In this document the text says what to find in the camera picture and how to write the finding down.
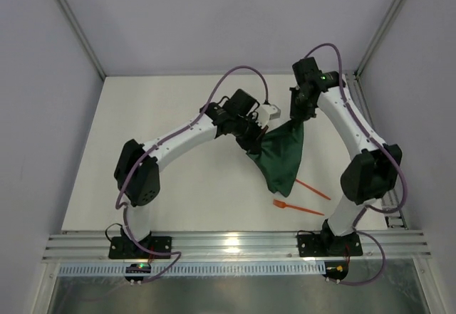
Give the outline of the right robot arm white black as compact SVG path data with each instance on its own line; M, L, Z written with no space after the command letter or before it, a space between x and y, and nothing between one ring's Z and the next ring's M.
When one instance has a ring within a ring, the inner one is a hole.
M376 200L394 186L403 156L368 124L354 103L341 73L324 73L312 57L292 66L296 86L291 88L290 116L306 122L322 111L331 121L351 159L340 178L343 196L323 222L318 242L327 256L351 252L358 240L357 223Z

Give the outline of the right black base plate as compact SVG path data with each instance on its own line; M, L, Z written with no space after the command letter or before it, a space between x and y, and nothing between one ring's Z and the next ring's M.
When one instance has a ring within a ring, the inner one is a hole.
M362 256L363 248L358 234L335 236L324 241L320 234L299 234L297 247L300 257Z

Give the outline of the right aluminium corner post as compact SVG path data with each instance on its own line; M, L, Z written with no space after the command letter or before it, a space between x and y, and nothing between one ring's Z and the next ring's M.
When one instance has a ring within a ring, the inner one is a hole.
M406 1L407 0L392 0L390 2L385 14L380 21L379 26L377 27L364 54L362 55L357 69L354 71L354 74L357 78L361 77L365 69L368 67L368 64L370 63L372 57L375 55L384 38L387 36L391 26L394 24Z

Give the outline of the aluminium corner post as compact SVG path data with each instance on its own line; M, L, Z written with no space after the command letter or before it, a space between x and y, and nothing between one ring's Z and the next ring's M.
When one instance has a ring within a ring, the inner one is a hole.
M387 36L391 26L394 24L406 1L407 0L392 0L390 2L385 14L380 21L379 26L377 27L364 54L362 55L357 69L354 71L354 74L357 78L361 77L365 69L368 67L368 64L370 63L372 57L375 55L384 38Z
M103 68L100 60L98 59L95 51L93 50L90 41L88 40L82 26L80 25L73 9L71 8L70 3L68 0L54 0L60 9L66 23L68 24L69 28L73 32L76 40L78 41L79 45L81 46L83 52L85 53L86 58L90 62L90 64L95 69L96 73L98 74L99 78L104 81L107 77L105 69Z

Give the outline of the aluminium front rail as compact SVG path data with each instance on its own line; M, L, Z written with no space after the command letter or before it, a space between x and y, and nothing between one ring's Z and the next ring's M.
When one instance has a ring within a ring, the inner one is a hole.
M417 230L369 231L389 259L432 256L424 233ZM172 250L183 261L297 261L301 257L292 231L175 231L155 232L170 236ZM42 260L83 262L108 260L109 242L102 231L69 231L49 237Z

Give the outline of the left aluminium corner post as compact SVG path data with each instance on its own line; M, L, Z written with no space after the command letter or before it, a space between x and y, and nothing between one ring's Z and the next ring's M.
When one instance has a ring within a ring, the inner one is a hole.
M60 9L66 23L68 24L69 28L73 32L76 40L78 41L79 45L81 46L83 52L85 53L86 58L90 62L90 64L95 69L96 73L98 74L99 78L104 81L107 77L105 69L103 68L100 60L98 59L95 51L93 50L90 41L88 40L82 26L80 25L73 9L71 8L70 3L68 0L54 0Z

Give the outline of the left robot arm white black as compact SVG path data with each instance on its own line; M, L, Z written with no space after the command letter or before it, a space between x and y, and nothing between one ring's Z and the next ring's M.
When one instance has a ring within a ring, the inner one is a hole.
M127 141L114 171L120 192L115 207L123 210L124 235L147 250L148 205L160 193L160 174L171 162L222 135L233 135L243 150L258 152L269 123L280 114L269 101L259 103L238 89L218 103L205 104L196 118L173 132L146 143Z

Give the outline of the dark green cloth napkin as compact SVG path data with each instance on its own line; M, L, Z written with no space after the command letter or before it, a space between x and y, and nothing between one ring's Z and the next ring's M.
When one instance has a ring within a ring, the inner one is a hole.
M304 124L289 120L270 132L247 156L259 168L271 193L288 197L300 169Z

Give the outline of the right aluminium side rail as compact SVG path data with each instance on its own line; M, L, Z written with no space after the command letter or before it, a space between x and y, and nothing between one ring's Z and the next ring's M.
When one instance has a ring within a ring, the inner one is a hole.
M387 196L383 197L383 207L381 209L377 209L372 206L370 209L372 211L384 214L385 217L388 217L389 219L398 218L401 220L401 224L392 224L390 221L387 221L388 227L403 227L404 229L407 229L408 226L405 223L403 216L403 207L405 206L405 203L408 199L408 183L402 169L400 168L400 162L395 161L392 153L388 150L386 144L384 142L381 142L382 138L378 136L375 131L366 99L363 95L363 91L361 90L361 82L359 78L355 76L353 71L346 72L345 77L347 88L350 90L351 99L356 104L356 107L361 114L362 118L360 119L360 122L365 121L368 125L366 128L368 143L371 143L374 146L375 150L380 150L380 152L385 155L385 158L390 163L392 163L393 171L397 172L398 175L397 182L393 188L387 191Z

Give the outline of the orange plastic fork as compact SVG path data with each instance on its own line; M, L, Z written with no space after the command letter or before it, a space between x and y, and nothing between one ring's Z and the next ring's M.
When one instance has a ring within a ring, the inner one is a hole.
M314 210L311 210L311 209L307 209L307 208L304 208L302 206L295 206L295 205L292 205L292 204L288 204L282 200L279 200L279 199L274 199L273 200L273 205L280 208L280 209L294 209L294 210L297 210L297 211L302 211L302 212L305 212L305 213L309 213L309 214L314 214L314 215L317 215L317 216L323 216L324 213L322 212L319 212L319 211L314 211Z

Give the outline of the orange plastic knife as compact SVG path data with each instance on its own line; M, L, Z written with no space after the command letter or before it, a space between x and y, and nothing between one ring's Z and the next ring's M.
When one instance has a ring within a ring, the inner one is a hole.
M325 195L323 192L320 192L319 190L315 189L314 187L308 185L307 183L302 182L302 181L299 180L299 179L295 179L295 182L298 183L298 184L300 184L301 186L303 186L303 187L309 189L310 191L312 191L313 193L319 195L320 197L322 197L322 198L324 198L324 199L326 199L326 200L331 201L331 198L330 198L330 197L328 197L327 195Z

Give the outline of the black controller board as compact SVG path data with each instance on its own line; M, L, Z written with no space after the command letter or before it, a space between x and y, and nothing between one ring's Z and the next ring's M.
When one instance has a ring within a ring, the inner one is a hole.
M125 268L124 278L131 286L140 285L151 276L151 270L150 263L133 263Z
M346 261L326 261L324 263L323 277L326 281L342 284L348 275L349 264Z

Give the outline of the right black controller board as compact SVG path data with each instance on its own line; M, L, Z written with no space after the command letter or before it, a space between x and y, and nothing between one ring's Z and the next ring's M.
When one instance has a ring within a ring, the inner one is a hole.
M348 275L349 264L346 261L326 261L324 263L323 277L326 281L342 284Z

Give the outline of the left black controller board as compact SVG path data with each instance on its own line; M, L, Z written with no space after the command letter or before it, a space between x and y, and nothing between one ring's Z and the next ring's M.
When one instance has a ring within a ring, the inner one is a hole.
M125 268L124 278L131 286L140 285L151 276L151 270L150 263L133 263Z

